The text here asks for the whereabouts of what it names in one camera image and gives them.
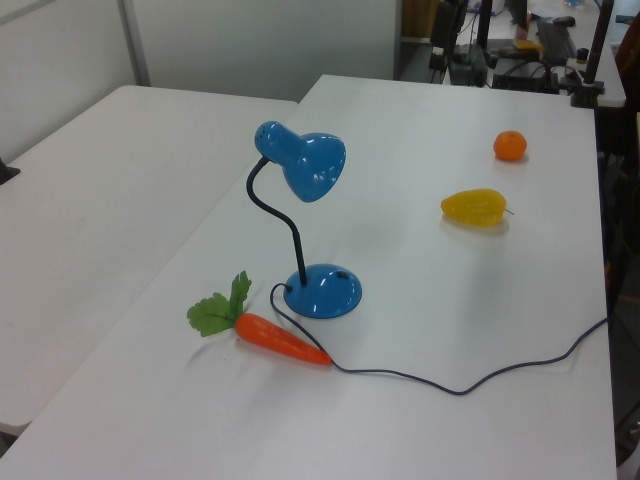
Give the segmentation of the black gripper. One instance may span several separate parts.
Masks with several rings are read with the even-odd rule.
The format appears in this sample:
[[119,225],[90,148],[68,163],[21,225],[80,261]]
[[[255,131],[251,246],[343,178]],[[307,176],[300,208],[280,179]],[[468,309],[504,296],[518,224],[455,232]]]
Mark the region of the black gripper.
[[[451,51],[452,31],[454,26],[454,5],[448,1],[440,1],[436,11],[436,16],[431,32],[430,41],[434,47],[440,48],[444,55]],[[439,57],[432,54],[429,60],[429,68],[434,71],[446,71],[446,56]]]

